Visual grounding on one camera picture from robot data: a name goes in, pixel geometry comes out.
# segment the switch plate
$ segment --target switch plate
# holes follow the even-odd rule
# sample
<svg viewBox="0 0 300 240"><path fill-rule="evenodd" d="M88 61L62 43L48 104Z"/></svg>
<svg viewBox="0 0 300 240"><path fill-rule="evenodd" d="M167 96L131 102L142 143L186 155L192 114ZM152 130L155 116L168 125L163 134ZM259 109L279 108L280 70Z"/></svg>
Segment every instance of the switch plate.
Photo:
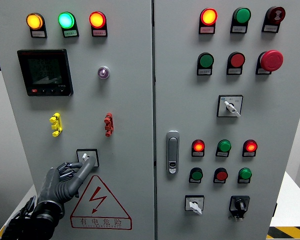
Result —
<svg viewBox="0 0 300 240"><path fill-rule="evenodd" d="M204 195L185 195L184 210L192 211L190 203L196 203L201 211L204 210L205 196Z"/></svg>
<svg viewBox="0 0 300 240"><path fill-rule="evenodd" d="M236 118L236 115L227 109L225 101L227 101L229 104L232 104L241 115L243 99L244 96L242 95L219 95L216 116L219 118Z"/></svg>
<svg viewBox="0 0 300 240"><path fill-rule="evenodd" d="M79 163L83 163L83 155L86 154L89 157L95 157L95 167L99 167L99 158L98 158L98 150L97 149L77 149L76 157Z"/></svg>

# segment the green indicator light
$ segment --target green indicator light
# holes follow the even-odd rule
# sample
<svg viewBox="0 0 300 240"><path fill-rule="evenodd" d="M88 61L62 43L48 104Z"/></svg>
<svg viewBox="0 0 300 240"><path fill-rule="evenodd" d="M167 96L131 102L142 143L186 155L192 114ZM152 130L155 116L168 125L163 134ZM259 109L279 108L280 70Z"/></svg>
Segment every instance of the green indicator light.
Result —
<svg viewBox="0 0 300 240"><path fill-rule="evenodd" d="M204 68L210 67L214 63L214 58L210 54L205 54L200 58L200 65Z"/></svg>
<svg viewBox="0 0 300 240"><path fill-rule="evenodd" d="M251 178L252 172L249 168L245 167L239 171L239 176L244 180L248 180L249 178Z"/></svg>
<svg viewBox="0 0 300 240"><path fill-rule="evenodd" d="M58 18L59 24L64 29L70 29L75 25L75 18L70 12L63 12Z"/></svg>
<svg viewBox="0 0 300 240"><path fill-rule="evenodd" d="M221 140L218 143L218 148L221 152L226 153L231 149L231 143L228 140Z"/></svg>
<svg viewBox="0 0 300 240"><path fill-rule="evenodd" d="M235 13L235 20L240 24L245 24L251 18L251 12L248 8L240 8Z"/></svg>
<svg viewBox="0 0 300 240"><path fill-rule="evenodd" d="M192 179L194 180L200 180L202 179L203 174L199 171L195 171L194 173L192 173Z"/></svg>

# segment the gray metal panel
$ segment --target gray metal panel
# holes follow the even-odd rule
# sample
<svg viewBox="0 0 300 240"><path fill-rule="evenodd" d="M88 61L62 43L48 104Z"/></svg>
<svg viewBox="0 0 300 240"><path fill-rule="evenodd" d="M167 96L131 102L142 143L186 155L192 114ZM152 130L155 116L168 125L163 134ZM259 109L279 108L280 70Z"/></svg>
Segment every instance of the gray metal panel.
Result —
<svg viewBox="0 0 300 240"><path fill-rule="evenodd" d="M265 13L282 6L279 33L262 33ZM234 10L251 10L247 34L230 34ZM198 36L203 9L218 13L214 35ZM265 239L300 117L300 0L170 1L156 0L156 153L158 239ZM284 63L272 75L255 75L260 53L276 49ZM226 75L228 56L245 55L243 73ZM212 76L197 76L197 59L214 57ZM241 118L217 118L219 95L243 95ZM180 133L179 171L166 171L166 134ZM192 158L191 144L205 142L205 157ZM228 158L215 157L217 144L230 140ZM243 158L243 143L258 143L256 157ZM189 183L194 167L201 184ZM225 184L213 184L214 171L226 168ZM252 170L250 184L237 184L241 168ZM184 210L185 195L204 195L203 215ZM243 222L228 219L232 195L250 196Z"/></svg>
<svg viewBox="0 0 300 240"><path fill-rule="evenodd" d="M148 0L0 1L0 64L36 189L50 167L75 162L76 149L97 148L100 167L91 176L101 177L132 218L132 230L71 228L74 199L65 204L53 239L154 238L151 7ZM58 15L64 11L74 14L80 37L63 38ZM93 11L105 14L107 38L91 36ZM30 37L26 16L33 12L45 18L47 39ZM17 50L63 48L73 96L27 96ZM100 66L110 68L107 80L98 79ZM64 128L57 138L49 122L55 112ZM114 121L110 138L105 137L108 112Z"/></svg>

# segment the small purple indicator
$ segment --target small purple indicator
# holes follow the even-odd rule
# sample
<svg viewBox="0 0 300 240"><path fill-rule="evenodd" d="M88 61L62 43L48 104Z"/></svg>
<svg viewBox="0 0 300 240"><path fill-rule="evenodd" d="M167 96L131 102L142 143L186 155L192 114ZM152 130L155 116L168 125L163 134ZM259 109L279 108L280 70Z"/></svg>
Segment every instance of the small purple indicator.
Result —
<svg viewBox="0 0 300 240"><path fill-rule="evenodd" d="M98 69L98 76L101 79L107 79L110 75L110 70L106 66L102 66Z"/></svg>

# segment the digital meter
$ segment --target digital meter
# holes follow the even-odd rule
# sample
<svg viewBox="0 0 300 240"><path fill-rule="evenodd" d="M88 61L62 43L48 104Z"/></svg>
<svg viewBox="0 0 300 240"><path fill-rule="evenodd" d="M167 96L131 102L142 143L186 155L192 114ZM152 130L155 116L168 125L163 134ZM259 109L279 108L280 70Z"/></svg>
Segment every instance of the digital meter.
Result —
<svg viewBox="0 0 300 240"><path fill-rule="evenodd" d="M28 96L71 96L66 49L23 49L17 51Z"/></svg>

